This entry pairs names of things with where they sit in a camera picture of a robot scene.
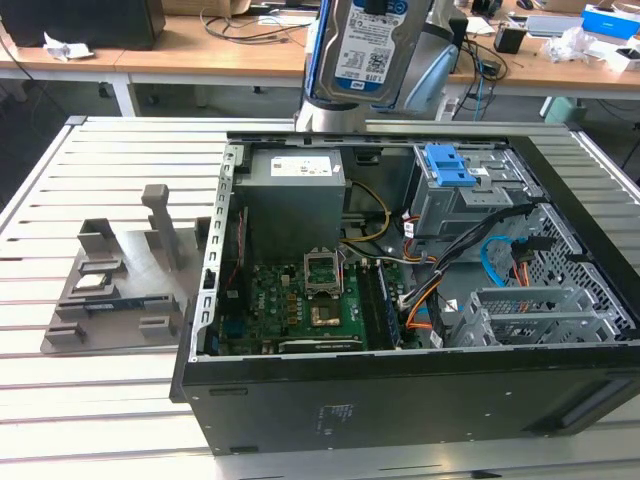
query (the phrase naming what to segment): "open computer tower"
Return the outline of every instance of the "open computer tower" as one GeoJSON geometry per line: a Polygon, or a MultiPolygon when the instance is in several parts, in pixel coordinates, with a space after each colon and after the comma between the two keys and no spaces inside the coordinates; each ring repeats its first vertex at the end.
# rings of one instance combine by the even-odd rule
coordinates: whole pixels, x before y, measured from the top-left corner
{"type": "Polygon", "coordinates": [[[527,137],[233,134],[221,169],[176,368],[214,454],[573,434],[638,393],[638,275],[527,137]]]}

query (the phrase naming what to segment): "wooden desk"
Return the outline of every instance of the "wooden desk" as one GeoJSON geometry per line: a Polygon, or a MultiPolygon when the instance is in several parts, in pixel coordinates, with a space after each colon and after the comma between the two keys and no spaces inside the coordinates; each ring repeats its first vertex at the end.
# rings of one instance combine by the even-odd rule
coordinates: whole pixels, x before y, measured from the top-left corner
{"type": "MultiPolygon", "coordinates": [[[[123,115],[132,115],[135,112],[135,96],[132,95],[131,85],[126,75],[118,75],[115,71],[115,63],[124,53],[122,48],[98,48],[94,50],[94,56],[69,62],[61,62],[52,58],[43,48],[16,47],[11,37],[0,24],[0,35],[11,55],[36,80],[66,80],[72,82],[108,82],[113,85],[120,111],[123,115]]],[[[15,61],[0,48],[0,78],[25,80],[27,76],[18,68],[15,61]]],[[[16,98],[20,94],[13,89],[16,98]]],[[[22,91],[20,101],[26,100],[22,91]]]]}
{"type": "MultiPolygon", "coordinates": [[[[541,10],[523,10],[515,0],[505,0],[500,14],[491,23],[505,20],[506,14],[515,11],[518,15],[555,15],[541,10]]],[[[471,36],[492,51],[495,35],[471,36]]],[[[540,52],[546,40],[525,36],[520,51],[516,55],[501,53],[507,62],[509,73],[496,86],[496,94],[525,96],[562,96],[591,98],[640,99],[640,72],[614,73],[605,62],[589,57],[589,62],[573,61],[552,63],[540,52]]],[[[480,52],[482,58],[496,60],[487,52],[480,52]]],[[[461,53],[456,72],[449,77],[450,85],[469,84],[474,76],[473,61],[466,53],[461,53]]]]}
{"type": "MultiPolygon", "coordinates": [[[[548,14],[539,10],[527,12],[516,7],[515,0],[505,0],[497,20],[509,11],[548,14]]],[[[244,18],[237,20],[238,23],[247,21],[244,18]]],[[[233,32],[250,35],[277,28],[254,24],[233,32]]],[[[306,29],[290,34],[296,41],[305,43],[306,29]]],[[[490,49],[493,49],[493,39],[493,35],[475,37],[479,44],[490,49]]],[[[539,53],[543,42],[525,37],[517,55],[501,55],[509,65],[509,73],[498,83],[495,94],[640,99],[640,72],[613,73],[596,59],[589,63],[554,64],[539,53]]],[[[239,45],[209,35],[198,17],[167,16],[165,31],[152,51],[99,49],[94,58],[68,63],[49,58],[40,48],[19,48],[16,55],[36,79],[112,83],[124,116],[138,114],[132,91],[135,83],[298,88],[304,67],[304,49],[294,42],[239,45]]],[[[481,55],[490,57],[486,52],[481,55]]],[[[463,95],[473,77],[472,60],[462,53],[456,72],[449,77],[447,95],[454,98],[463,95]]],[[[24,74],[4,52],[0,52],[0,78],[24,79],[24,74]]]]}
{"type": "MultiPolygon", "coordinates": [[[[239,19],[234,23],[248,21],[239,19]]],[[[212,28],[220,31],[223,25],[218,22],[212,28]]],[[[279,28],[253,24],[227,34],[247,36],[279,28]]],[[[289,33],[305,44],[305,28],[289,33]]],[[[285,77],[295,79],[296,85],[300,85],[303,67],[304,48],[291,40],[274,45],[239,45],[208,34],[198,17],[167,17],[167,25],[153,51],[125,51],[115,64],[118,72],[285,77]]]]}
{"type": "MultiPolygon", "coordinates": [[[[25,67],[29,73],[32,70],[48,71],[83,71],[83,72],[114,72],[115,63],[124,53],[122,48],[98,48],[94,56],[69,62],[61,62],[51,57],[44,48],[16,47],[8,35],[3,36],[11,55],[25,67]]],[[[13,59],[0,48],[0,69],[19,70],[13,59]]]]}

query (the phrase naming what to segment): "white box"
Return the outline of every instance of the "white box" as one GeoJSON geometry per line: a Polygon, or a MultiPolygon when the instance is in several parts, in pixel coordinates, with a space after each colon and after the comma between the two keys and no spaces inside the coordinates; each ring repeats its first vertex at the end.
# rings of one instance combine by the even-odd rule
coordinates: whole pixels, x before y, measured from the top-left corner
{"type": "Polygon", "coordinates": [[[640,51],[635,48],[618,48],[607,56],[609,68],[614,72],[640,70],[640,51]]]}

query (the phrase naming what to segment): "hard drive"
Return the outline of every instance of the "hard drive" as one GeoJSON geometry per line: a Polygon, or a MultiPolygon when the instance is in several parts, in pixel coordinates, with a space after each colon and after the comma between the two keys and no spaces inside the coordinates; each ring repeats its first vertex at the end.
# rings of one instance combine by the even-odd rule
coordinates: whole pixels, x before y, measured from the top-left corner
{"type": "Polygon", "coordinates": [[[395,102],[429,2],[389,0],[384,15],[366,13],[366,0],[326,2],[310,63],[307,94],[315,99],[395,102]]]}

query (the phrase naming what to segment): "aluminum workbench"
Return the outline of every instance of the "aluminum workbench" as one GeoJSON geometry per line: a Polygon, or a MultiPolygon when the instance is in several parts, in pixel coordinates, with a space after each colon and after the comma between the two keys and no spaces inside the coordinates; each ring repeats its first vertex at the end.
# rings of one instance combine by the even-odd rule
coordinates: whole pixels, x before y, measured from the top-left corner
{"type": "MultiPolygon", "coordinates": [[[[575,437],[214,459],[189,406],[167,398],[175,348],[40,354],[83,219],[108,217],[116,230],[148,228],[141,191],[165,183],[174,223],[188,226],[213,205],[225,132],[291,129],[283,120],[70,119],[0,215],[0,478],[468,478],[478,471],[519,479],[638,478],[640,399],[575,437]]],[[[640,194],[584,134],[546,124],[463,122],[372,122],[369,129],[529,135],[553,154],[554,168],[640,268],[640,194]]]]}

